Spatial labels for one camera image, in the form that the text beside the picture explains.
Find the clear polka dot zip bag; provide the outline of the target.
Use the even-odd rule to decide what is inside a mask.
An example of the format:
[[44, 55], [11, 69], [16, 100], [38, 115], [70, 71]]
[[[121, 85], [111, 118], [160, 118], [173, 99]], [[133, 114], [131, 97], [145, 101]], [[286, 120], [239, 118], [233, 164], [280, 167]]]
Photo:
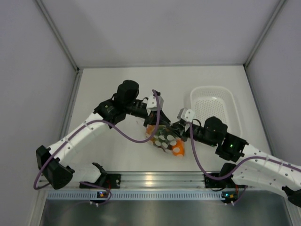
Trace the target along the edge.
[[185, 155], [184, 141], [164, 125], [159, 125], [156, 134], [148, 143], [176, 157], [183, 157]]

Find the fake orange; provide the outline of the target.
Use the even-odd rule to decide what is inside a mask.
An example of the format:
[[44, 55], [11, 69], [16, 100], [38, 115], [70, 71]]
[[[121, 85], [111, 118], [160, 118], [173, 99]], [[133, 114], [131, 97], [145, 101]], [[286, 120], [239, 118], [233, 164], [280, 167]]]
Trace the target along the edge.
[[177, 139], [170, 142], [172, 154], [177, 157], [183, 157], [185, 155], [184, 142], [181, 139]]

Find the fake pineapple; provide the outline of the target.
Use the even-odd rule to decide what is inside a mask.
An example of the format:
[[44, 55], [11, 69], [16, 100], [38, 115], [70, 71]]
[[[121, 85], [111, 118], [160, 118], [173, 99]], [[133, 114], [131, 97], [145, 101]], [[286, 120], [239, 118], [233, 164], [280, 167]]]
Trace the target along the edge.
[[[147, 126], [146, 127], [146, 138], [150, 137], [151, 134], [155, 131], [155, 126]], [[170, 140], [167, 138], [169, 135], [172, 135], [170, 129], [167, 126], [160, 125], [156, 130], [154, 136], [151, 138], [150, 142], [157, 147], [168, 148]]]

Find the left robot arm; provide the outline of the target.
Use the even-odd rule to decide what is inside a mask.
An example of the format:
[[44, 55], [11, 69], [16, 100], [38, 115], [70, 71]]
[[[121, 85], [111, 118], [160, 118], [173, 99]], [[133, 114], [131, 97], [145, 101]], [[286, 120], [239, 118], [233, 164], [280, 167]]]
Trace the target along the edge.
[[[150, 141], [159, 129], [160, 113], [164, 103], [160, 92], [153, 90], [152, 93], [145, 103], [137, 99], [139, 84], [125, 80], [110, 99], [101, 102], [70, 134], [49, 147], [40, 146], [36, 150], [39, 172], [33, 183], [34, 190], [45, 188], [38, 186], [41, 176], [44, 176], [47, 184], [55, 190], [65, 187], [70, 182], [80, 183], [85, 187], [103, 187], [106, 184], [106, 176], [102, 166], [94, 162], [83, 168], [73, 169], [70, 166], [71, 161], [87, 144], [110, 129], [116, 130], [133, 143], [143, 144]], [[128, 114], [143, 118], [146, 122], [156, 119], [155, 129], [148, 138], [133, 139], [116, 127], [116, 124], [123, 121]]]

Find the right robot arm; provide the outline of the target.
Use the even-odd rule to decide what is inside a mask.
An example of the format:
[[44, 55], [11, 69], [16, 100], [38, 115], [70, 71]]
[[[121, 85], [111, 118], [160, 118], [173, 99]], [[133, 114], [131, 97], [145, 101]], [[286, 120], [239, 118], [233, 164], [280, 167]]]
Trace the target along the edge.
[[[227, 132], [227, 125], [216, 117], [210, 117], [203, 126], [179, 120], [171, 125], [180, 138], [190, 140], [193, 155], [203, 174], [225, 187], [233, 184], [257, 187], [276, 193], [290, 203], [301, 205], [301, 168], [259, 150], [246, 140]], [[218, 177], [202, 167], [195, 142], [215, 147], [215, 153], [226, 162], [232, 162], [230, 170]]]

